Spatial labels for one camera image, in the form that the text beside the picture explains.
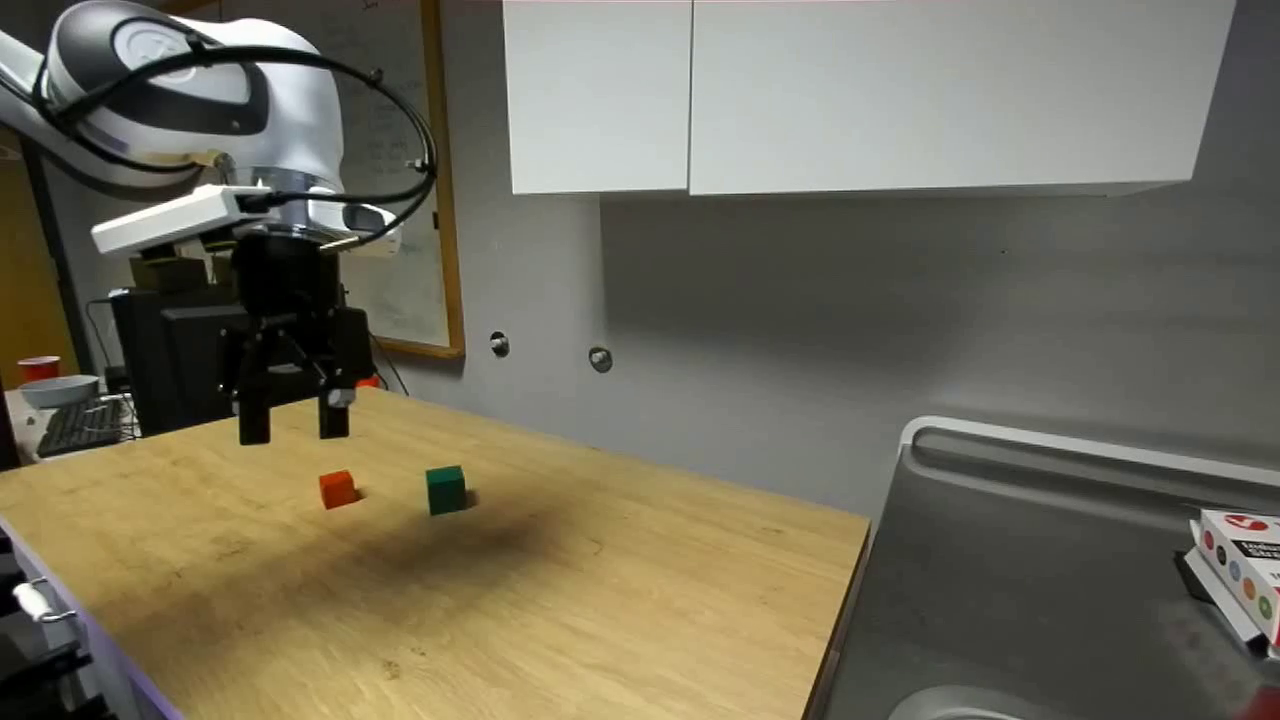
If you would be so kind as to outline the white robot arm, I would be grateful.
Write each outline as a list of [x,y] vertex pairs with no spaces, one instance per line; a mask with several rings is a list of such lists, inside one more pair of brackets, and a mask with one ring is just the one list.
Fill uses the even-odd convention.
[[278,21],[195,21],[141,0],[72,0],[42,47],[0,37],[0,123],[72,176],[132,200],[92,244],[223,239],[246,320],[222,339],[242,436],[271,436],[300,380],[327,440],[372,373],[342,253],[398,227],[345,187],[342,64]]

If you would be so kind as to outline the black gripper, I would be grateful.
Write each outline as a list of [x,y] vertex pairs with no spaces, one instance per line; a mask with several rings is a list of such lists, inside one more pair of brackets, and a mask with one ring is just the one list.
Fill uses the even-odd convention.
[[223,330],[223,384],[242,440],[271,440],[278,389],[316,390],[325,440],[349,430],[351,389],[372,373],[369,314],[345,299],[342,260],[319,244],[249,231],[232,248],[246,314]]

